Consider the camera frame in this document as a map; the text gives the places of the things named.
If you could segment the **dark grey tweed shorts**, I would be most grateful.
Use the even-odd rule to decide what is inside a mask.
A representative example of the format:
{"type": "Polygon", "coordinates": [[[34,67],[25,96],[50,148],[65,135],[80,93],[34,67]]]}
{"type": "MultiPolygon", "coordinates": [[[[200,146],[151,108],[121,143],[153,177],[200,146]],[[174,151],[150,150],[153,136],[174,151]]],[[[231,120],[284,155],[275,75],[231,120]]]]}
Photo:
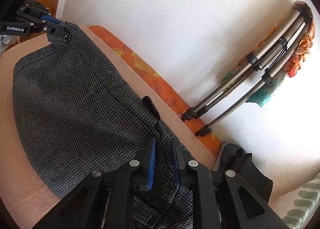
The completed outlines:
{"type": "Polygon", "coordinates": [[[173,137],[189,149],[191,130],[163,100],[138,96],[75,24],[20,59],[13,73],[17,132],[42,182],[64,198],[89,173],[117,170],[156,139],[152,189],[133,201],[134,228],[193,228],[193,194],[177,190],[173,137]]]}

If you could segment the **green white patterned pillow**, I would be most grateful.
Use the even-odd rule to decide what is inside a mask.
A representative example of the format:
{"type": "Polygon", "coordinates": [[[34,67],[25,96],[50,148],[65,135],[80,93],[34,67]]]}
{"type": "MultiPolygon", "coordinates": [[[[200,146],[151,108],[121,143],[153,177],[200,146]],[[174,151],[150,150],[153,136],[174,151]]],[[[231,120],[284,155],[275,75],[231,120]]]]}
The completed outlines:
{"type": "Polygon", "coordinates": [[[319,209],[319,173],[303,186],[270,204],[288,228],[306,228],[319,209]]]}

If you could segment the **black sport t-shirt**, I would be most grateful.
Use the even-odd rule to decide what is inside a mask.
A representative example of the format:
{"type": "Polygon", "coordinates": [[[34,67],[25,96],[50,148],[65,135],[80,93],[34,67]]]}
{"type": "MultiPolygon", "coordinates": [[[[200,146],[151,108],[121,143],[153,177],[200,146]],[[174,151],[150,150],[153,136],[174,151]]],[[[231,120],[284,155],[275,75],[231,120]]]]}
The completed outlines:
{"type": "Polygon", "coordinates": [[[237,144],[225,142],[218,154],[214,171],[225,172],[233,170],[239,174],[268,204],[273,181],[255,166],[252,153],[247,153],[237,144]]]}

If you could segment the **orange floral mattress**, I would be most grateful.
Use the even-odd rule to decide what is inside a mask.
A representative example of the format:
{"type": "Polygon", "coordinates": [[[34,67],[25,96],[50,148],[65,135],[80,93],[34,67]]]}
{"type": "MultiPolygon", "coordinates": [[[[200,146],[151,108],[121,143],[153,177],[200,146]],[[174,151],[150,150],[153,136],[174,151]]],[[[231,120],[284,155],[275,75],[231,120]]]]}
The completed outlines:
{"type": "MultiPolygon", "coordinates": [[[[154,90],[174,113],[180,116],[187,108],[189,108],[189,105],[186,104],[178,93],[125,43],[102,26],[89,26],[88,28],[108,45],[123,61],[125,61],[126,64],[138,74],[152,90],[154,90]]],[[[200,118],[185,121],[184,124],[193,133],[204,126],[204,122],[200,118]]],[[[205,137],[197,138],[214,157],[218,157],[222,144],[214,133],[211,132],[205,137]]]]}

